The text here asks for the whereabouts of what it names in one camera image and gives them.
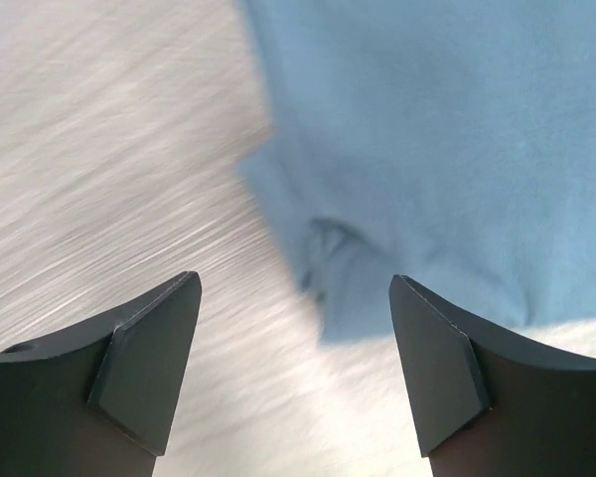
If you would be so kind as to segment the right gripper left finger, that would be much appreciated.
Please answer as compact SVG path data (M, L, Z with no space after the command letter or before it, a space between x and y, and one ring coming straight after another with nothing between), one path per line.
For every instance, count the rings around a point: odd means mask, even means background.
M168 444L199 276L0 352L0 476L149 476Z

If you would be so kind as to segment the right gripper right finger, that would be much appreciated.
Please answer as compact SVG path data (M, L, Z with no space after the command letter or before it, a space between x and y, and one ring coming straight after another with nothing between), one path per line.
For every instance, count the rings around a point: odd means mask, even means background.
M421 455L445 477L596 477L596 359L463 310L406 276L389 299Z

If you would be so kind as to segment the grey blue t shirt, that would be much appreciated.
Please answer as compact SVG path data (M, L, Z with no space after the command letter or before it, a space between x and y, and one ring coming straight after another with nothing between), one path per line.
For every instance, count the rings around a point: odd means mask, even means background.
M321 338L407 275L506 327L596 318L596 1L245 1L271 139L240 171Z

